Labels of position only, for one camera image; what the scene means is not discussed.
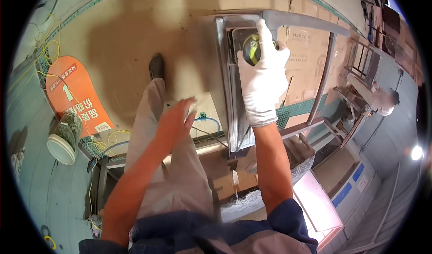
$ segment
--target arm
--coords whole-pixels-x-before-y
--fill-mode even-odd
[[[280,95],[288,88],[285,64],[290,52],[282,42],[278,42],[279,50],[274,48],[273,37],[263,19],[256,25],[260,35],[260,61],[255,66],[248,64],[241,51],[237,58],[246,115],[255,134],[258,184],[269,215],[293,195],[289,160],[276,126],[275,109]]]
[[[292,178],[285,146],[276,123],[253,128],[258,164],[258,185],[267,215],[283,201],[293,198]]]
[[[196,111],[186,121],[184,118],[194,101],[194,98],[181,100],[161,116],[155,138],[117,182],[104,208],[102,240],[127,247],[129,231],[153,173],[171,149],[189,134]]]

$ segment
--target white bucket lid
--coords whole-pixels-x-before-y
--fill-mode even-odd
[[[75,162],[75,152],[62,137],[56,134],[48,136],[47,147],[52,156],[65,165],[72,165]]]

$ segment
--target light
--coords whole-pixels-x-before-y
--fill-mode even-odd
[[[413,160],[420,159],[422,155],[423,155],[423,150],[420,148],[420,146],[414,147],[413,150],[411,151],[411,158]]]

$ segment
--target white arrow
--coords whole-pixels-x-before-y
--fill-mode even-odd
[[[67,99],[69,101],[72,101],[73,97],[72,97],[71,93],[69,92],[69,88],[67,87],[66,84],[63,84],[63,91],[66,93]]]

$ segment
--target forearm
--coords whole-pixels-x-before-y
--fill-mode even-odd
[[[169,152],[153,140],[141,157],[117,182],[104,208],[101,239],[128,245],[129,230],[135,223],[144,193],[154,171]]]
[[[292,198],[289,160],[276,123],[253,128],[258,165],[258,185],[267,214],[284,200]]]

